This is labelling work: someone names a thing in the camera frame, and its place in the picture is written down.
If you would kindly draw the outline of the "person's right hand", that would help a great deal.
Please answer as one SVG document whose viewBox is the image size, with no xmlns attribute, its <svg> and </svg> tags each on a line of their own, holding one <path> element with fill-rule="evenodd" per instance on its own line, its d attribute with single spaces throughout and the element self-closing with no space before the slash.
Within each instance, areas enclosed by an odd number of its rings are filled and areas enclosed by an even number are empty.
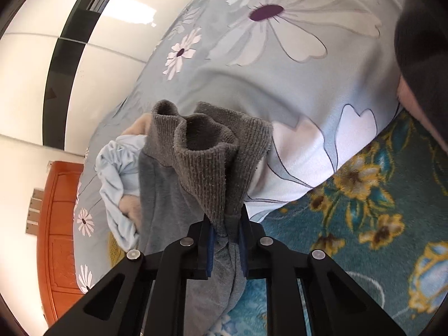
<svg viewBox="0 0 448 336">
<path fill-rule="evenodd" d="M 403 76 L 400 77 L 399 85 L 396 91 L 396 96 L 401 106 L 406 111 L 408 111 L 410 115 L 413 118 L 415 118 L 431 134 L 434 140 L 436 140 L 436 142 L 439 143 L 444 152 L 447 153 L 447 142 L 436 130 L 436 127 L 433 124 L 431 124 L 430 120 L 425 115 L 423 109 L 418 104 L 418 101 L 415 98 L 415 95 L 413 94 L 412 90 L 409 88 L 407 82 L 405 82 Z"/>
</svg>

